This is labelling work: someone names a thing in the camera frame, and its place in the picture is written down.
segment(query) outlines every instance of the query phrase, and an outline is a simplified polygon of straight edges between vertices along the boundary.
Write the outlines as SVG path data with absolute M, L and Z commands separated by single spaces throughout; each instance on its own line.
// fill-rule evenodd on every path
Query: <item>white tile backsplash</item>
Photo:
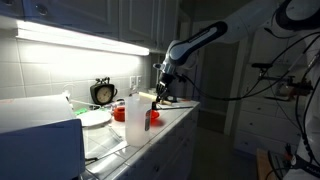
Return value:
M 0 88 L 23 86 L 19 63 L 0 63 Z
M 148 56 L 0 36 L 0 99 L 61 94 L 66 84 L 73 84 L 66 88 L 72 98 L 92 102 L 90 86 L 95 78 L 110 77 L 110 83 L 118 89 L 116 100 L 129 95 L 130 76 L 150 76 L 146 70 L 149 65 L 145 65 L 150 64 L 148 61 Z M 143 81 L 142 86 L 149 84 Z
M 50 66 L 48 64 L 21 64 L 25 85 L 49 84 Z

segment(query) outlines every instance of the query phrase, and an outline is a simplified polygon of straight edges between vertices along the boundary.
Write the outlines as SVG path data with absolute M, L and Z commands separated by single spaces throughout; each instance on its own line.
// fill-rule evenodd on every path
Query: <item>under-cabinet light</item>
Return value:
M 18 22 L 16 37 L 117 53 L 149 55 L 148 48 L 32 22 Z

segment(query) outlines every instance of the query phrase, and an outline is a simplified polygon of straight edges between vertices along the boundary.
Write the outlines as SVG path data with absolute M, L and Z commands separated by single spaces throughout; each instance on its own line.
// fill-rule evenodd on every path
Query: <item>alarm clock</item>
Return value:
M 118 90 L 109 84 L 110 78 L 96 79 L 96 84 L 90 87 L 91 98 L 95 104 L 105 105 L 112 101 Z

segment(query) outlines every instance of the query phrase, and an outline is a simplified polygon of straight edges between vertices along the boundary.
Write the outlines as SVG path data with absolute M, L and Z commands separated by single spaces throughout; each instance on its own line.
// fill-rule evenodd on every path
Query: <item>clear plastic cup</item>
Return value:
M 141 147 L 150 139 L 151 102 L 151 99 L 140 97 L 139 94 L 125 99 L 125 137 L 131 146 Z

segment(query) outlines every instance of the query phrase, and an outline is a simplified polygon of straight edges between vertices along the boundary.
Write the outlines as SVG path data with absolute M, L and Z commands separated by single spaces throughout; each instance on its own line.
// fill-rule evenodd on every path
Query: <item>white plate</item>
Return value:
M 97 110 L 80 114 L 77 118 L 81 119 L 82 126 L 94 126 L 109 121 L 111 114 L 106 111 Z

